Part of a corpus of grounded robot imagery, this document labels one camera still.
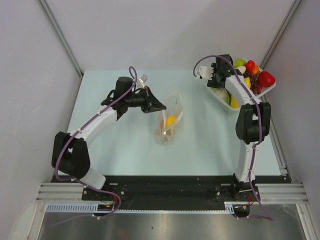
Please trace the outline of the clear zip top bag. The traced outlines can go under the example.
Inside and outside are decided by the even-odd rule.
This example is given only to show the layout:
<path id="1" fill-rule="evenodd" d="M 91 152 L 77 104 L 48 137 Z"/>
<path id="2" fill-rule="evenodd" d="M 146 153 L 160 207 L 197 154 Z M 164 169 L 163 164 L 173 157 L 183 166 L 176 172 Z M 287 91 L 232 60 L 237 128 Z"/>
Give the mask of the clear zip top bag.
<path id="1" fill-rule="evenodd" d="M 164 99 L 165 110 L 159 113 L 155 139 L 159 145 L 166 145 L 171 141 L 184 113 L 184 102 L 180 90 L 176 90 Z"/>

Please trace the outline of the white radish toy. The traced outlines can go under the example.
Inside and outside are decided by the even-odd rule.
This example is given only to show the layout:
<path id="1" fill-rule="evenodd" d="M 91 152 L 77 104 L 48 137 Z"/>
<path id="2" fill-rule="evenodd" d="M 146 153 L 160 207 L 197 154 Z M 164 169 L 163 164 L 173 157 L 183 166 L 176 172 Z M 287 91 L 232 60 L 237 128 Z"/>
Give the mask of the white radish toy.
<path id="1" fill-rule="evenodd" d="M 246 72 L 246 67 L 243 65 L 243 66 L 238 66 L 235 68 L 235 70 L 237 71 L 237 73 L 239 75 L 243 75 L 245 72 Z"/>

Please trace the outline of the yellow orange fruit toy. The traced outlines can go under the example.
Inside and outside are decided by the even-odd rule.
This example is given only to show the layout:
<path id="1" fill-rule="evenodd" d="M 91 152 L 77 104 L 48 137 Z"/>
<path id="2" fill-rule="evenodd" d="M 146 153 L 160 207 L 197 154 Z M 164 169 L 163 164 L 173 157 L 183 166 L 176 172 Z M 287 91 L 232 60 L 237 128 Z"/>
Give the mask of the yellow orange fruit toy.
<path id="1" fill-rule="evenodd" d="M 170 115 L 166 118 L 166 127 L 169 128 L 176 120 L 175 115 Z"/>

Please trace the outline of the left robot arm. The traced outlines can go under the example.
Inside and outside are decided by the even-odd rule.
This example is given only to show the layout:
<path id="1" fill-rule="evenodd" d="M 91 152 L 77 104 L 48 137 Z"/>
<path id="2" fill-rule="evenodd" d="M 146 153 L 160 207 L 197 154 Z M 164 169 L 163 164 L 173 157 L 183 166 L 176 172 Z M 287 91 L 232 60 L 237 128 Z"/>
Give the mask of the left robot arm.
<path id="1" fill-rule="evenodd" d="M 129 108 L 140 108 L 145 114 L 166 110 L 166 106 L 145 84 L 147 79 L 145 74 L 137 80 L 119 77 L 115 89 L 109 92 L 95 115 L 83 126 L 67 133 L 60 131 L 55 135 L 51 165 L 56 173 L 62 172 L 92 187 L 93 194 L 100 200 L 110 196 L 111 188 L 105 184 L 106 177 L 91 166 L 89 146 Z"/>

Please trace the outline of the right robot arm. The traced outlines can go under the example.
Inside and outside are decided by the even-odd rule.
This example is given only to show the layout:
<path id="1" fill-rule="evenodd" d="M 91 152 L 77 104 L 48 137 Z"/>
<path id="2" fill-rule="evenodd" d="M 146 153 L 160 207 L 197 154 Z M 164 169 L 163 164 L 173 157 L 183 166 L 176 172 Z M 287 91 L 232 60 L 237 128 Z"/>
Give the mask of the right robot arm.
<path id="1" fill-rule="evenodd" d="M 242 201 L 256 194 L 255 166 L 260 144 L 270 132 L 271 105 L 261 102 L 245 83 L 240 70 L 233 66 L 230 55 L 214 55 L 208 87 L 224 88 L 235 98 L 240 109 L 235 131 L 240 140 L 238 166 L 233 174 L 231 196 Z"/>

